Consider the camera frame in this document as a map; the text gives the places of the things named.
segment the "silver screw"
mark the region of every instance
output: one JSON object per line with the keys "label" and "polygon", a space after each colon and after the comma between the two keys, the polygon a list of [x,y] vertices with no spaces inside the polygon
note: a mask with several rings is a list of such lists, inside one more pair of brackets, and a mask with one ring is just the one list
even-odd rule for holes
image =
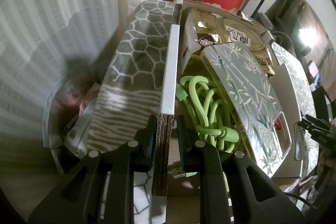
{"label": "silver screw", "polygon": [[235,152],[235,156],[237,157],[237,158],[244,158],[244,156],[245,156],[245,153],[243,152],[243,151],[236,151]]}
{"label": "silver screw", "polygon": [[91,158],[95,158],[95,157],[97,157],[99,155],[99,152],[97,151],[97,150],[91,150],[90,152],[89,152],[89,156],[91,157]]}
{"label": "silver screw", "polygon": [[195,143],[195,145],[196,145],[197,147],[204,147],[204,146],[205,146],[205,142],[203,142],[203,141],[197,141],[197,142]]}
{"label": "silver screw", "polygon": [[129,147],[136,147],[138,145],[138,142],[136,140],[132,140],[128,142]]}

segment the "sheer curtain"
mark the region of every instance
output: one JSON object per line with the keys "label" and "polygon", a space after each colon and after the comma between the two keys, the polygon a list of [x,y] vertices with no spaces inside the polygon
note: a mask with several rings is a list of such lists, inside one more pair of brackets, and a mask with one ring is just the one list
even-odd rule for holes
{"label": "sheer curtain", "polygon": [[42,142],[50,90],[81,63],[108,65],[142,1],[0,0],[0,187],[24,219],[59,181]]}

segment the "green cable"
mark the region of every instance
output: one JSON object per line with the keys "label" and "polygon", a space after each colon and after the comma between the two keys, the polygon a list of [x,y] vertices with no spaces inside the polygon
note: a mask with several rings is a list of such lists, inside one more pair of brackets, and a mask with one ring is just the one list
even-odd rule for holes
{"label": "green cable", "polygon": [[[216,101],[213,99],[215,94],[219,96]],[[190,104],[188,96],[190,96],[195,110]],[[218,141],[218,150],[220,151],[224,151],[225,141],[227,141],[231,144],[227,145],[225,152],[233,152],[235,144],[239,141],[239,136],[237,131],[231,128],[229,107],[222,99],[214,81],[203,76],[185,76],[180,80],[180,85],[176,85],[176,97],[187,107],[195,130],[201,140],[209,142],[215,147],[217,147]],[[223,178],[226,190],[229,191],[224,172]]]}

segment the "bright light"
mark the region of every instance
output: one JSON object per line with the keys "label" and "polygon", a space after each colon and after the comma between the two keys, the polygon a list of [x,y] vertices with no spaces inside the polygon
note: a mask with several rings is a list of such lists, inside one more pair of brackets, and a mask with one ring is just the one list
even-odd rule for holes
{"label": "bright light", "polygon": [[314,47],[319,40],[316,31],[312,29],[300,29],[299,32],[301,41],[311,48]]}

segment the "curtain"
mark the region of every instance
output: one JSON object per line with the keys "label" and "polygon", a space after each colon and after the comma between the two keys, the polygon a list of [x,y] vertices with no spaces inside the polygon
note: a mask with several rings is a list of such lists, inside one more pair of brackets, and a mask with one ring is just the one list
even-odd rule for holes
{"label": "curtain", "polygon": [[107,68],[142,1],[0,0],[0,187],[24,219],[59,181],[42,142],[50,90],[79,64]]}

